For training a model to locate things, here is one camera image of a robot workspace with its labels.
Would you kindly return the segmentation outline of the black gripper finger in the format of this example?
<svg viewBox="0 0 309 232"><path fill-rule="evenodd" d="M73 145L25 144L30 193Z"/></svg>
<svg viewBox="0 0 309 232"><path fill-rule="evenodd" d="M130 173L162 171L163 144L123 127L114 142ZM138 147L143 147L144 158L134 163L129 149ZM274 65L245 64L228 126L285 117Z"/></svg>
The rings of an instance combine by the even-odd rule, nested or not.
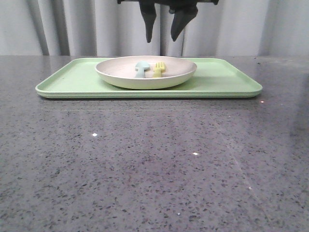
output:
<svg viewBox="0 0 309 232"><path fill-rule="evenodd" d="M171 25L171 37L173 41L176 41L186 25L196 17L198 13L197 1L172 0L169 6L174 14Z"/></svg>
<svg viewBox="0 0 309 232"><path fill-rule="evenodd" d="M156 19L155 3L152 0L139 1L140 12L145 23L146 41L150 43L153 35L153 27Z"/></svg>

